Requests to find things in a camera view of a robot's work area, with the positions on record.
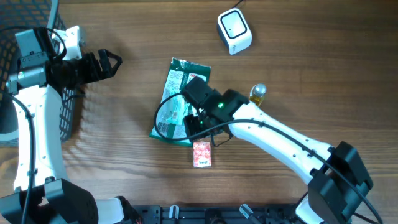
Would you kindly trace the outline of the red tissue pack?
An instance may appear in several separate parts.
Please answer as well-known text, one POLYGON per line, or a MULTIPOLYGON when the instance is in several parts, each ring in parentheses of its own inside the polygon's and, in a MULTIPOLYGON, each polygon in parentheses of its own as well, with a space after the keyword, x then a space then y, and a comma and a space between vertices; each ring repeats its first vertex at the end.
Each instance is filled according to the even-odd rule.
POLYGON ((211 167, 211 144, 209 142, 193 143, 193 166, 195 168, 211 167))

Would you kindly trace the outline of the green glove package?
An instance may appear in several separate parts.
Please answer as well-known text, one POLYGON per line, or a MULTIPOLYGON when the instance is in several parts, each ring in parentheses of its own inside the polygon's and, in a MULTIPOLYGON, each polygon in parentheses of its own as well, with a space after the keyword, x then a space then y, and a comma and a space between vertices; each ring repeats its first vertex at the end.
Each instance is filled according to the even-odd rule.
POLYGON ((149 134, 151 138, 162 141, 161 134, 168 138, 184 138, 186 136, 183 118, 196 113, 196 109, 187 103, 181 95, 170 100, 166 100, 166 98, 180 92, 195 77, 199 77, 207 83, 210 74, 210 66, 177 58, 172 59, 161 99, 165 104, 157 114, 157 127, 153 128, 149 134))

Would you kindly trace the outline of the yellow oil bottle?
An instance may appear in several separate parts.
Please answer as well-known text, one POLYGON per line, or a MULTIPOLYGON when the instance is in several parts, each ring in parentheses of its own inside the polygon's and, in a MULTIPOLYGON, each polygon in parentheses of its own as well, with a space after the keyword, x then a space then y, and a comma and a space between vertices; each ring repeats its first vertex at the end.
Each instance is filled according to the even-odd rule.
POLYGON ((257 106, 260 106, 261 103, 264 101, 265 95, 267 92, 267 87, 263 83, 258 83, 257 85, 254 85, 251 89, 251 92, 249 94, 249 100, 256 104, 257 106))

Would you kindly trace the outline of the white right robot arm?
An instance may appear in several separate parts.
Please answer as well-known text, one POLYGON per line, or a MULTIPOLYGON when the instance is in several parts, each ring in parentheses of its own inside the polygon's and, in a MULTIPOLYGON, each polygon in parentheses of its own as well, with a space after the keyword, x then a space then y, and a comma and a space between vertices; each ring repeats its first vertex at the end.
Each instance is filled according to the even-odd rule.
POLYGON ((235 90, 224 94, 201 78, 181 90, 197 111, 184 118, 186 134, 195 141, 224 131, 259 147, 294 171, 307 194, 294 216, 304 223, 348 223, 373 187, 357 151, 347 142, 333 147, 304 136, 267 115, 235 90))

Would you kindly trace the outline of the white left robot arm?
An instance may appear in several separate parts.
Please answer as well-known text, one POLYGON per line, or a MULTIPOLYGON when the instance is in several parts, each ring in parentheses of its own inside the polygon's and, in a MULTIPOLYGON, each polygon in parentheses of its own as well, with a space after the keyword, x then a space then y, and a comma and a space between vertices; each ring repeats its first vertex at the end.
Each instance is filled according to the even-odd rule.
POLYGON ((122 58, 105 49, 82 53, 78 26, 35 27, 16 39, 21 57, 7 96, 17 111, 19 167, 13 193, 1 199, 1 215, 11 223, 141 223, 124 197, 97 200, 71 183, 62 156, 63 90, 113 77, 122 58))

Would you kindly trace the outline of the white barcode scanner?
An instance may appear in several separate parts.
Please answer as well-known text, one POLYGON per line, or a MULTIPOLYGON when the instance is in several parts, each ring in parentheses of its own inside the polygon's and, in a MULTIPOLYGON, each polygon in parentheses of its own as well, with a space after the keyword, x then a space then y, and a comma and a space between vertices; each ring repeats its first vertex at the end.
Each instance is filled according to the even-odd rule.
POLYGON ((235 55, 252 44, 252 32, 241 10, 236 7, 218 16, 217 31, 230 55, 235 55))

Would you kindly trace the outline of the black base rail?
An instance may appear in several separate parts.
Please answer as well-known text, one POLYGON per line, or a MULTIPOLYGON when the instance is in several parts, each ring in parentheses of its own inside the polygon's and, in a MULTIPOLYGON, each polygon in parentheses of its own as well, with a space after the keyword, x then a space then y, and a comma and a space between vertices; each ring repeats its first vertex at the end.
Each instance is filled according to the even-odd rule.
POLYGON ((206 224, 206 223, 302 223, 295 216, 295 205, 277 204, 249 207, 252 211, 248 217, 239 211, 239 207, 161 207, 135 206, 141 216, 140 223, 155 224, 206 224))

